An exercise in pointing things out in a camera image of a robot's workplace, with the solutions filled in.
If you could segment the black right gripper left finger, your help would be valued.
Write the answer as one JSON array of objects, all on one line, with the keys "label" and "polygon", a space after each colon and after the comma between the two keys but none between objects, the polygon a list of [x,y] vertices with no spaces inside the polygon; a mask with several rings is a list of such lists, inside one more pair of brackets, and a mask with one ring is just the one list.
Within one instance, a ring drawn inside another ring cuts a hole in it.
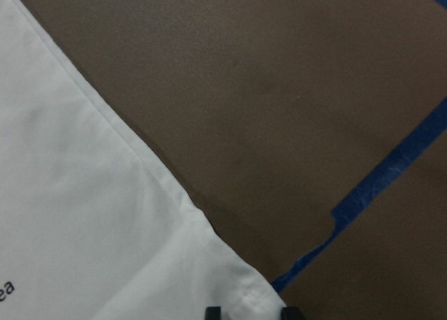
[{"label": "black right gripper left finger", "polygon": [[205,309],[205,320],[221,320],[221,308],[218,306]]}]

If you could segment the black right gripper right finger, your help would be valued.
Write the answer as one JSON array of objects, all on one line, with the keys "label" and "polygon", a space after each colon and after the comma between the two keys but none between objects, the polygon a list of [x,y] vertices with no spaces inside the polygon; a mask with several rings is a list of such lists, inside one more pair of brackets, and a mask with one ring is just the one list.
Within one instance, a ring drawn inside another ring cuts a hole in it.
[{"label": "black right gripper right finger", "polygon": [[283,307],[281,320],[306,320],[306,317],[297,307]]}]

